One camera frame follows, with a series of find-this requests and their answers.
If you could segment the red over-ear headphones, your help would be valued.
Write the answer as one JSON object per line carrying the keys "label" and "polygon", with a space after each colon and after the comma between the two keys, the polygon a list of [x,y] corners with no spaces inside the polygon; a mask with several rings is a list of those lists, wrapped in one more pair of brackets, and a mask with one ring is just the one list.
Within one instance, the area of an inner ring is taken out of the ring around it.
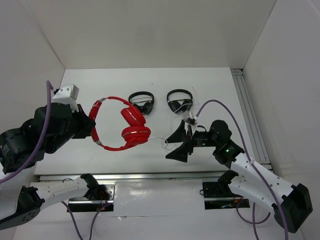
{"label": "red over-ear headphones", "polygon": [[125,145],[121,147],[110,147],[102,144],[97,133],[96,127],[93,127],[90,133],[93,142],[96,143],[98,146],[102,147],[103,149],[111,152],[124,151],[135,146],[147,143],[151,135],[151,130],[147,126],[145,126],[145,117],[142,113],[140,113],[140,111],[136,107],[134,107],[131,103],[129,103],[127,100],[123,98],[117,96],[109,96],[97,100],[90,109],[88,116],[89,119],[94,121],[96,120],[99,109],[105,100],[120,101],[124,105],[128,106],[120,111],[124,120],[129,124],[129,126],[124,128],[121,132],[121,136],[125,141]]}

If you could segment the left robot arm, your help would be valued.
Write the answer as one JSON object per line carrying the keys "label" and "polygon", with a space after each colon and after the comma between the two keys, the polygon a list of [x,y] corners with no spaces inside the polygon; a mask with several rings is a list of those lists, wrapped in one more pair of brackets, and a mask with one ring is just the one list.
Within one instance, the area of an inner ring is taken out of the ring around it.
{"label": "left robot arm", "polygon": [[70,105],[52,103],[39,107],[32,119],[21,127],[0,135],[0,177],[11,179],[0,185],[0,228],[6,230],[28,223],[47,207],[72,198],[108,202],[105,185],[99,184],[90,173],[40,187],[26,186],[26,179],[36,162],[45,154],[53,154],[71,139],[90,136],[95,121],[80,107],[72,111]]}

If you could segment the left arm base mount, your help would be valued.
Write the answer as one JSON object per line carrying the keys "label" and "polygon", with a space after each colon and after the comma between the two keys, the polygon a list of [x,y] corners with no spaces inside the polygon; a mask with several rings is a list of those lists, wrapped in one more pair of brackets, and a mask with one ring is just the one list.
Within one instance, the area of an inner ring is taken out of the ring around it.
{"label": "left arm base mount", "polygon": [[114,211],[116,182],[98,181],[98,183],[105,186],[105,192],[100,191],[93,199],[74,197],[67,201],[67,205],[73,213],[93,213],[101,208],[103,208],[102,212]]}

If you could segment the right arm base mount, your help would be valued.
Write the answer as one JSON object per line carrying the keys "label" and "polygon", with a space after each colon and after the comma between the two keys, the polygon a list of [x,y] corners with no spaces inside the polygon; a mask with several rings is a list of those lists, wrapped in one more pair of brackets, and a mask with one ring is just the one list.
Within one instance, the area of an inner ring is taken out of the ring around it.
{"label": "right arm base mount", "polygon": [[204,198],[205,210],[250,208],[249,200],[232,193],[225,185],[218,181],[205,181],[199,194]]}

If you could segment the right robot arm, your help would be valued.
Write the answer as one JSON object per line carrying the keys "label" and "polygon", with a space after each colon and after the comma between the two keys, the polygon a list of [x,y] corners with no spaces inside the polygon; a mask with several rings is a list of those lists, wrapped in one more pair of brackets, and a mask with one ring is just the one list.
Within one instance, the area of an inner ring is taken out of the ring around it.
{"label": "right robot arm", "polygon": [[180,147],[166,155],[166,159],[187,162],[194,148],[214,147],[212,155],[227,167],[217,182],[203,183],[207,198],[244,197],[273,214],[276,222],[290,233],[296,233],[313,211],[306,186],[294,185],[275,175],[247,156],[247,151],[231,139],[232,132],[223,120],[212,122],[209,130],[193,131],[181,121],[170,135],[168,144]]}

